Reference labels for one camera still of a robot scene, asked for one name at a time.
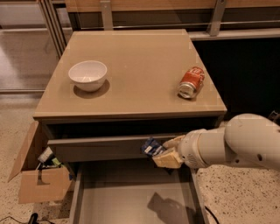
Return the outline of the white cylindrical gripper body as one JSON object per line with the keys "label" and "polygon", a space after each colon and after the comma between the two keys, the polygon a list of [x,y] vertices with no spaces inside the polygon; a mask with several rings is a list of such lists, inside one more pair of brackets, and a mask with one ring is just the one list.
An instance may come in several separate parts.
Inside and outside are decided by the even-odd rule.
{"label": "white cylindrical gripper body", "polygon": [[193,130],[187,133],[178,144],[178,153],[190,168],[198,169],[207,166],[199,150],[200,135],[204,131],[204,129]]}

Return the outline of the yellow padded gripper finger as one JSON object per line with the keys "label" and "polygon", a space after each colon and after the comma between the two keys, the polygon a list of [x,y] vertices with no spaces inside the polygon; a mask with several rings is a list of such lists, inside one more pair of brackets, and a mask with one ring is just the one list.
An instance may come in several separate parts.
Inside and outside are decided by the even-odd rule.
{"label": "yellow padded gripper finger", "polygon": [[158,167],[163,168],[178,169],[183,164],[183,159],[180,157],[175,147],[165,150],[152,159]]}
{"label": "yellow padded gripper finger", "polygon": [[168,140],[166,142],[163,143],[163,146],[166,148],[166,149],[169,149],[169,148],[173,148],[173,147],[177,147],[179,142],[184,138],[185,136],[184,135],[181,135],[181,136],[177,136],[171,140]]}

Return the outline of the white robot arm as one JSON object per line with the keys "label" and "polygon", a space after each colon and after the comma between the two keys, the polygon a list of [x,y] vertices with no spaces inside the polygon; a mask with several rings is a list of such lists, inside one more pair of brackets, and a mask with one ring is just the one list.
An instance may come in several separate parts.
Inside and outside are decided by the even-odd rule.
{"label": "white robot arm", "polygon": [[159,167],[280,170],[280,126],[260,115],[237,115],[223,127],[193,130],[165,142],[164,147],[165,152],[152,158]]}

